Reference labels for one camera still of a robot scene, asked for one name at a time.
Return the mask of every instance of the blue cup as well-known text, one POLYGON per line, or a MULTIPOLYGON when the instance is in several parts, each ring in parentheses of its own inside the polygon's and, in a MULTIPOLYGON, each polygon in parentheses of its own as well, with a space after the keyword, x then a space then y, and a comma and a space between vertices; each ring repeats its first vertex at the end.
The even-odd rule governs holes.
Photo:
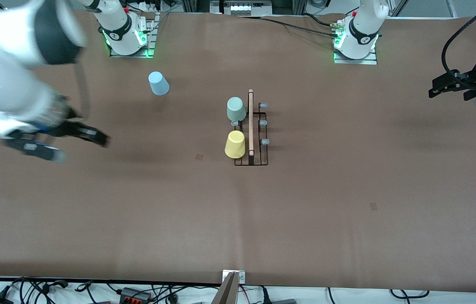
POLYGON ((230 121, 243 121, 246 118, 247 111, 240 98, 230 98, 227 102, 227 117, 230 121))

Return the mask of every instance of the white floor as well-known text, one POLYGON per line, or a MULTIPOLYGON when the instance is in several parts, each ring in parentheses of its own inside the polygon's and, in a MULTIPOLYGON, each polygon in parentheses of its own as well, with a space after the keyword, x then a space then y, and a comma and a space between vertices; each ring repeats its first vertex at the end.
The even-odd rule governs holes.
MULTIPOLYGON (((0 291, 7 285, 6 282, 0 282, 0 291)), ((76 292, 74 289, 78 283, 71 283, 66 289, 53 287, 49 297, 56 304, 91 304, 87 292, 76 292)), ((114 288, 130 287, 137 290, 150 289, 150 285, 112 285, 114 288)), ((263 293, 259 287, 246 286, 253 290, 246 291, 250 303, 263 300, 263 293)), ((298 304, 331 304, 328 298, 327 288, 308 288, 308 287, 267 287, 270 299, 272 301, 295 299, 298 304)), ((28 290, 28 284, 24 285, 24 293, 28 290)), ((398 300, 390 295, 388 290, 384 289, 350 289, 350 288, 332 288, 332 295, 336 304, 404 304, 404 300, 398 300)), ((119 302, 119 296, 110 290, 105 284, 94 284, 90 288, 97 302, 110 301, 113 304, 119 302)), ((179 304, 196 304, 203 302, 211 303, 216 289, 195 289, 188 288, 178 293, 179 304)), ((420 291, 408 290, 411 295, 420 294, 420 291)), ((20 303, 19 292, 11 288, 7 294, 7 299, 15 304, 20 303)), ((33 303, 35 295, 32 296, 30 303, 33 303)), ((41 296, 38 303, 44 304, 46 301, 41 296)), ((476 304, 476 293, 451 293, 451 292, 431 292, 429 296, 423 299, 411 300, 411 304, 476 304)), ((248 304, 243 292, 238 293, 238 304, 248 304)))

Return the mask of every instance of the table surface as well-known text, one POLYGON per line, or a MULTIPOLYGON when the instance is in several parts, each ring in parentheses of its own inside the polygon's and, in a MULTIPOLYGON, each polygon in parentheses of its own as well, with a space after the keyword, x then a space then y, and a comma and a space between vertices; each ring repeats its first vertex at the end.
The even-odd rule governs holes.
MULTIPOLYGON (((78 15, 88 124, 111 144, 58 139, 64 164, 0 145, 0 275, 476 292, 476 107, 427 98, 465 20, 387 20, 365 66, 334 64, 325 36, 212 14, 171 14, 153 59, 108 58, 78 15), (267 167, 223 152, 226 101, 248 89, 269 104, 267 167)), ((474 65, 476 25, 448 62, 474 65)), ((71 66, 37 75, 78 108, 71 66)))

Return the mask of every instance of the red wire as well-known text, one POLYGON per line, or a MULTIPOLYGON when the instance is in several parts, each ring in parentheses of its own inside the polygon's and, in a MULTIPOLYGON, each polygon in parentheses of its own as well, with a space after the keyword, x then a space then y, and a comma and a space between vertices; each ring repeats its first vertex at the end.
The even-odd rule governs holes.
POLYGON ((242 289, 244 296, 246 296, 247 303, 251 304, 251 302, 249 302, 249 296, 247 296, 246 289, 243 287, 243 285, 240 285, 240 288, 242 289))

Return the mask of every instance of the black wire rack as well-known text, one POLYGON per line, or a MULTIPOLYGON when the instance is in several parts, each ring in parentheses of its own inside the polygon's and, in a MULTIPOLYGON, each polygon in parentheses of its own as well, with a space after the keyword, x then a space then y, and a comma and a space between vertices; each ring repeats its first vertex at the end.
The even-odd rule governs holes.
MULTIPOLYGON (((247 114, 246 118, 243 121, 248 121, 248 117, 250 115, 249 103, 247 104, 247 114)), ((250 157, 248 153, 246 153, 241 158, 234 159, 235 166, 267 166, 268 165, 268 144, 261 144, 261 140, 268 139, 268 125, 261 125, 261 120, 266 119, 266 112, 261 112, 261 103, 257 105, 257 112, 253 112, 253 117, 258 117, 257 119, 257 147, 254 147, 254 155, 250 157)), ((242 121, 238 121, 238 125, 234 126, 234 130, 238 130, 243 133, 243 123, 242 121)))

